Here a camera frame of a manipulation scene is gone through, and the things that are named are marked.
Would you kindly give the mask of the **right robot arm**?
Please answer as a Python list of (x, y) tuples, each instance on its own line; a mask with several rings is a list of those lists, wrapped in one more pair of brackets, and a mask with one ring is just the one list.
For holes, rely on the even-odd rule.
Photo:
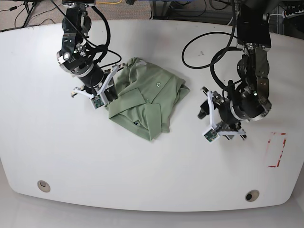
[[(108, 70), (103, 70), (98, 65), (111, 52), (109, 23), (95, 6), (94, 0), (64, 0), (62, 5), (66, 7), (66, 12), (62, 13), (64, 34), (61, 50), (57, 53), (57, 62), (64, 71), (83, 83), (82, 86), (73, 89), (71, 96), (83, 95), (90, 100), (94, 109), (98, 109), (118, 98), (114, 75), (123, 68), (118, 61), (109, 64)], [(88, 39), (88, 32), (92, 26), (88, 8), (92, 8), (104, 22), (104, 44), (96, 45)]]

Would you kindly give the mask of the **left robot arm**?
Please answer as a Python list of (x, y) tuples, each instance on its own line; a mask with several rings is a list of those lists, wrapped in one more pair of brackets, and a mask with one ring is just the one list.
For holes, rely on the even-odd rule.
[(272, 108), (269, 101), (269, 62), (267, 52), (271, 48), (269, 14), (266, 3), (255, 0), (239, 0), (235, 20), (237, 46), (228, 51), (243, 51), (237, 64), (240, 79), (223, 84), (210, 68), (212, 78), (222, 89), (221, 93), (203, 87), (207, 100), (200, 106), (199, 119), (209, 117), (209, 126), (202, 134), (209, 143), (220, 137), (232, 140), (234, 136), (246, 139), (242, 121), (258, 121)]

